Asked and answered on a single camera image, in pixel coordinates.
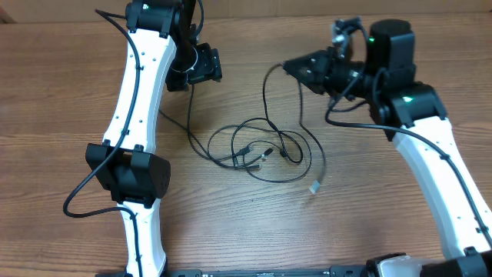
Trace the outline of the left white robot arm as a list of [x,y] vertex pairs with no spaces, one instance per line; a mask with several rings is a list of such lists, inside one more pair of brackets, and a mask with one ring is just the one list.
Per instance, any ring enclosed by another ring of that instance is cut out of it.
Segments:
[[218,50],[198,43],[203,25],[192,22],[202,7],[197,1],[132,1],[122,17],[128,53],[118,102],[102,142],[88,145],[85,158],[123,218],[123,276],[166,271],[159,210],[171,166],[155,154],[158,110],[165,90],[222,78]]

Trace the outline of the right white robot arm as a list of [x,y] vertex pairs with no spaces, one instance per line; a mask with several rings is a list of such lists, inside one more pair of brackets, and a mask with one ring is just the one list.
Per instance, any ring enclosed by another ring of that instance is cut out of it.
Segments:
[[403,252],[364,265],[333,266],[332,276],[489,276],[491,210],[454,140],[447,110],[434,88],[416,80],[415,35],[409,22],[385,19],[363,30],[366,59],[352,60],[359,18],[338,19],[325,50],[287,60],[283,68],[312,92],[328,94],[328,111],[343,98],[362,98],[369,128],[385,133],[411,168],[434,217],[442,259]]

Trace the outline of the black USB cable silver plug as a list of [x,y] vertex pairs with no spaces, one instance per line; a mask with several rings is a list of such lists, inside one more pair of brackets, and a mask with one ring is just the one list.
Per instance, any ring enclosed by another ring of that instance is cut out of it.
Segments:
[[[268,124],[268,126],[272,129],[273,132],[275,132],[278,136],[278,139],[281,143],[281,156],[288,160],[290,163],[295,164],[295,165],[300,165],[304,161],[304,150],[300,143],[294,138],[294,136],[298,137],[301,139],[301,141],[305,144],[307,147],[308,151],[308,164],[307,168],[298,176],[295,176],[290,179],[284,179],[284,180],[268,180],[268,182],[271,183],[277,183],[277,184],[287,184],[287,183],[293,183],[300,181],[304,179],[308,173],[311,170],[312,163],[313,163],[313,152],[311,149],[311,145],[308,142],[308,140],[305,138],[304,135],[302,135],[299,132],[295,132],[293,130],[280,130],[275,123],[270,119],[269,111],[268,111],[268,100],[266,96],[266,91],[267,91],[267,83],[268,79],[271,76],[271,74],[278,68],[282,68],[284,66],[283,63],[277,63],[272,65],[266,72],[263,81],[262,81],[262,87],[261,87],[261,97],[262,97],[262,103],[263,103],[263,109],[264,109],[264,120]],[[304,98],[303,98],[303,92],[301,88],[301,83],[298,82],[298,96],[299,96],[299,117],[298,117],[298,125],[301,128],[301,130],[310,137],[311,140],[314,141],[315,145],[317,146],[318,150],[321,152],[321,161],[322,161],[322,166],[320,172],[316,175],[316,178],[314,181],[308,186],[308,191],[312,195],[316,195],[319,193],[321,189],[321,183],[324,181],[324,178],[326,177],[326,165],[327,165],[327,158],[326,158],[326,153],[325,150],[323,149],[323,146],[321,145],[320,141],[317,139],[317,137],[304,125]],[[293,143],[299,151],[299,159],[293,159],[287,149],[286,146],[286,140],[289,140],[291,143]]]

